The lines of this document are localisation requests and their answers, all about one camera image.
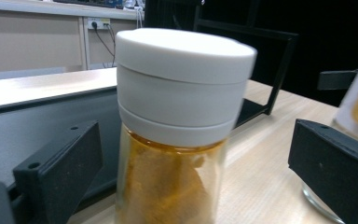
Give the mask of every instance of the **wooden table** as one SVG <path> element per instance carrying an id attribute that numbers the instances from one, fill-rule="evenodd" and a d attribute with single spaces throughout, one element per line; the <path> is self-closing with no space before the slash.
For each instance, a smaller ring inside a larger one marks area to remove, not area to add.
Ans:
<path id="1" fill-rule="evenodd" d="M 0 104 L 115 84 L 116 69 L 1 80 L 0 88 L 21 96 L 8 99 L 0 89 Z M 249 81 L 245 97 L 264 104 L 269 90 Z M 336 112 L 336 107 L 280 91 L 270 116 L 261 115 L 233 130 L 216 223 L 334 223 L 305 199 L 302 182 L 288 168 L 287 159 L 296 119 L 329 124 Z M 68 223 L 114 223 L 114 215 L 115 195 L 111 195 L 73 215 Z"/>

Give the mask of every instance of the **white lid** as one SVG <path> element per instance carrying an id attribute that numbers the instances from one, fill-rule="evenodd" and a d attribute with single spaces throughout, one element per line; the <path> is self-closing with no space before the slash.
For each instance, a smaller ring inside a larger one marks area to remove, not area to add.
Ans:
<path id="1" fill-rule="evenodd" d="M 120 116 L 142 137 L 196 147 L 226 138 L 256 51 L 215 35 L 161 29 L 117 34 Z"/>
<path id="2" fill-rule="evenodd" d="M 117 63 L 134 71 L 209 84 L 244 81 L 255 56 L 253 48 L 233 39 L 149 28 L 117 33 L 116 53 Z"/>

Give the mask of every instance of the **power socket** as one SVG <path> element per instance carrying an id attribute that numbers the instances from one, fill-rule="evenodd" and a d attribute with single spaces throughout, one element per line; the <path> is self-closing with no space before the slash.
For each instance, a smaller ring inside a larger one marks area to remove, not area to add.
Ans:
<path id="1" fill-rule="evenodd" d="M 93 23 L 97 24 L 97 30 L 107 30 L 109 29 L 107 25 L 110 25 L 110 19 L 89 17 L 87 22 L 89 30 L 94 29 L 94 27 L 92 26 Z"/>

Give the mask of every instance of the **cable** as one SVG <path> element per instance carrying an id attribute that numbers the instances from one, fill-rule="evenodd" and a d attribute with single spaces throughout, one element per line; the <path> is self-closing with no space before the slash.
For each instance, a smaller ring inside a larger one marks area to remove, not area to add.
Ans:
<path id="1" fill-rule="evenodd" d="M 137 7 L 136 9 L 136 28 L 143 28 L 142 25 L 142 11 L 144 10 L 142 7 Z"/>
<path id="2" fill-rule="evenodd" d="M 115 36 L 115 32 L 114 32 L 112 26 L 110 24 L 107 24 L 107 27 L 109 28 L 109 34 L 110 34 L 110 37 L 112 37 L 112 41 L 113 41 L 113 52 L 114 52 L 113 61 L 112 61 L 112 67 L 113 67 L 114 63 L 115 63 L 115 58 L 116 58 L 116 36 Z"/>
<path id="3" fill-rule="evenodd" d="M 101 42 L 102 42 L 103 45 L 106 47 L 107 51 L 109 51 L 109 53 L 110 53 L 113 57 L 115 57 L 115 54 L 112 53 L 112 51 L 110 51 L 110 49 L 106 46 L 106 44 L 105 44 L 105 43 L 103 42 L 103 40 L 101 39 L 100 34 L 98 34 L 97 28 L 94 27 L 94 30 L 95 30 L 95 34 L 97 34 L 98 38 L 100 38 Z"/>
<path id="4" fill-rule="evenodd" d="M 112 27 L 110 26 L 110 24 L 107 25 L 107 26 L 110 27 L 110 29 L 109 29 L 109 34 L 110 34 L 110 36 L 111 36 L 111 38 L 112 38 L 112 40 L 113 40 L 114 50 L 116 51 L 115 34 L 113 33 L 113 29 L 112 29 Z M 112 53 L 112 51 L 110 50 L 110 48 L 108 48 L 108 47 L 106 46 L 106 44 L 103 42 L 103 40 L 102 40 L 101 37 L 100 37 L 100 34 L 98 34 L 97 26 L 94 26 L 94 25 L 93 25 L 93 28 L 94 28 L 95 34 L 98 36 L 98 38 L 101 40 L 101 42 L 103 43 L 103 45 L 106 47 L 107 51 L 109 51 L 109 53 L 113 56 L 113 61 L 112 61 L 112 67 L 113 67 L 113 64 L 114 64 L 115 58 L 116 58 L 116 57 L 115 57 L 115 53 Z"/>

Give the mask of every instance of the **clear plastic jar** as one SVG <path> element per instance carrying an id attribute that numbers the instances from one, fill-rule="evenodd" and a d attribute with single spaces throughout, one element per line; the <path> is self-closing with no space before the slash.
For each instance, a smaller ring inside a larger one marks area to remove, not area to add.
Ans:
<path id="1" fill-rule="evenodd" d="M 255 50 L 163 29 L 117 34 L 117 224 L 212 224 Z"/>
<path id="2" fill-rule="evenodd" d="M 120 144 L 116 223 L 214 223 L 226 140 L 168 146 L 123 125 Z"/>

